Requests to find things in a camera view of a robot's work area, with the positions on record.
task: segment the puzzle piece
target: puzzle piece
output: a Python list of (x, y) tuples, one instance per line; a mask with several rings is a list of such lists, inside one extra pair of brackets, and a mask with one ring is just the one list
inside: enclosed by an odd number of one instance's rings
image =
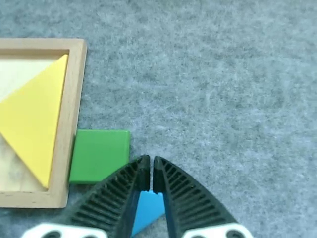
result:
[(130, 132), (125, 130), (77, 131), (70, 183), (98, 183), (128, 163)]
[(68, 55), (0, 102), (0, 133), (48, 188)]

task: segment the yellow triangle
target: yellow triangle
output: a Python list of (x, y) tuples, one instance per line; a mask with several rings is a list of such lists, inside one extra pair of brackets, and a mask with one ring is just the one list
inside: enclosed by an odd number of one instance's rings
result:
[(68, 55), (0, 102), (0, 134), (48, 188)]

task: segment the blue tangram piece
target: blue tangram piece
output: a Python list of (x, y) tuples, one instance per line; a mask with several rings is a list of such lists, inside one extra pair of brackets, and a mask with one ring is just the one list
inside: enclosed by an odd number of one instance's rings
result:
[(163, 195), (152, 191), (141, 192), (137, 212), (135, 214), (132, 236), (154, 222), (165, 213)]

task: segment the wooden frame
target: wooden frame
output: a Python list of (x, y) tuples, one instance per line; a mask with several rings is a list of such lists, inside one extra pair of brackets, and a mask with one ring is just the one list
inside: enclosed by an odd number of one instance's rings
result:
[(47, 191), (0, 191), (0, 207), (61, 208), (68, 198), (68, 172), (77, 130), (87, 46), (82, 39), (0, 38), (0, 55), (68, 54), (68, 64)]

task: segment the tangram puzzle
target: tangram puzzle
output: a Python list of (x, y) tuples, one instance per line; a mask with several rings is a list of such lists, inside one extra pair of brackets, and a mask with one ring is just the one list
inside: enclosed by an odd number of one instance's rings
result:
[(0, 207), (63, 207), (86, 43), (0, 39)]

